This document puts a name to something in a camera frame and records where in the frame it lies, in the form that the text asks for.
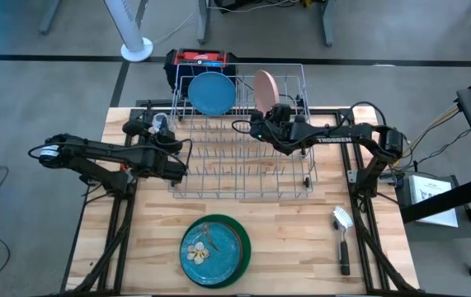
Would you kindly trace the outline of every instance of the gray floor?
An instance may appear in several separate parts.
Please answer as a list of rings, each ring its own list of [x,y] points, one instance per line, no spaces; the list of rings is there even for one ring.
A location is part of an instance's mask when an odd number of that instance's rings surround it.
[[[139,1],[131,1],[136,9]],[[142,32],[152,40],[171,32],[195,1],[151,0]],[[0,54],[117,55],[120,36],[102,2],[67,1],[48,36],[37,27],[42,1],[0,2]],[[471,0],[344,0],[337,5],[336,41],[323,46],[316,7],[260,12],[212,12],[203,48],[241,56],[340,59],[471,60]],[[154,54],[196,48],[196,14]],[[262,38],[262,33],[274,40]],[[0,273],[0,295],[56,292],[81,211],[77,175],[43,168],[26,156],[32,146],[63,132],[99,139],[120,63],[0,62],[0,165],[10,175],[0,191],[0,238],[12,259]],[[471,85],[471,68],[306,66],[312,105],[346,106],[369,100],[410,137]],[[161,64],[131,64],[120,106],[171,98]],[[462,115],[431,133],[417,150],[426,156],[468,128]],[[471,135],[421,168],[471,180]],[[471,241],[411,243],[421,288],[471,295]],[[0,246],[0,265],[5,252]]]

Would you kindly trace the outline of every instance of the pink plate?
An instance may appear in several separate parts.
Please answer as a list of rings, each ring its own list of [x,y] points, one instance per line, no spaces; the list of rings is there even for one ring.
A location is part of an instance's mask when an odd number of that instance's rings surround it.
[[[256,108],[265,113],[279,103],[279,91],[275,79],[266,71],[259,70],[254,80]]]

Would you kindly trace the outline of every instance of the white brush head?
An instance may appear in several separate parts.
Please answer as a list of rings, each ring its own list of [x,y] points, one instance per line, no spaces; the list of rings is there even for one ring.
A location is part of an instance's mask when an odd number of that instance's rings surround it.
[[[332,213],[334,214],[334,218],[336,218],[338,223],[341,226],[345,227],[345,229],[352,227],[352,219],[343,208],[341,208],[340,206],[336,206]]]

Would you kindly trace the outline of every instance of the black brush handle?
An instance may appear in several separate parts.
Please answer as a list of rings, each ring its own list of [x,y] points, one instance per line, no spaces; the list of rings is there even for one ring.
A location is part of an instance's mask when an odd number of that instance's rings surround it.
[[[340,269],[342,276],[351,275],[351,269],[349,267],[349,248],[345,240],[340,243]]]

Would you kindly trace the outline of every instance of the table leg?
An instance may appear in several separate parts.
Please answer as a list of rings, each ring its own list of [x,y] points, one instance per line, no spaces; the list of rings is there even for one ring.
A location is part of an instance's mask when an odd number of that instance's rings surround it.
[[[321,18],[323,20],[323,41],[328,47],[332,46],[334,37],[332,35],[332,14],[336,0],[325,0],[321,4]]]
[[[201,45],[205,43],[205,32],[210,20],[210,10],[208,9],[209,4],[209,0],[199,0],[199,25],[196,33],[196,40]]]
[[[59,4],[61,4],[61,0],[49,0],[48,7],[46,8],[46,12],[39,25],[39,32],[42,35],[48,35],[52,21],[54,20],[55,14],[59,8]]]

